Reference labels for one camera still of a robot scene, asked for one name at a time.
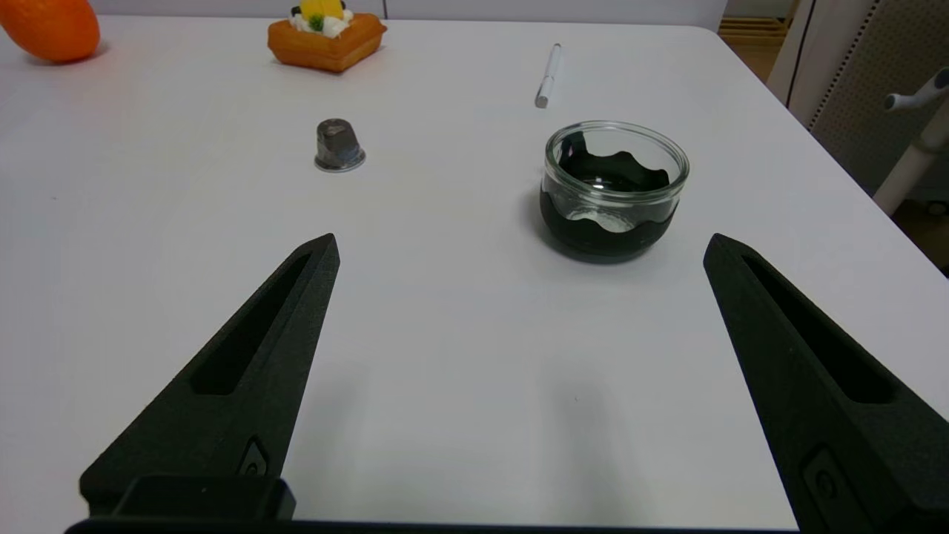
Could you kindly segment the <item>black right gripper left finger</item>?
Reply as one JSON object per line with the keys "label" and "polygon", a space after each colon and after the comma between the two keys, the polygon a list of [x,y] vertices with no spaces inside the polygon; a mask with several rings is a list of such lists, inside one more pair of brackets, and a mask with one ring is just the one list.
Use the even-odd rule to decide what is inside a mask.
{"label": "black right gripper left finger", "polygon": [[341,260],[289,254],[80,477],[93,519],[288,520],[281,472]]}

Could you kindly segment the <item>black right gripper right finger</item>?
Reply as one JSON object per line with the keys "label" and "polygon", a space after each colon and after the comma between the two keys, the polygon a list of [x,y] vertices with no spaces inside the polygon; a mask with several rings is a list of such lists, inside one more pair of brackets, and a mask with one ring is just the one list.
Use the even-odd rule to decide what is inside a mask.
{"label": "black right gripper right finger", "polygon": [[753,248],[703,267],[803,533],[945,533],[947,421]]}

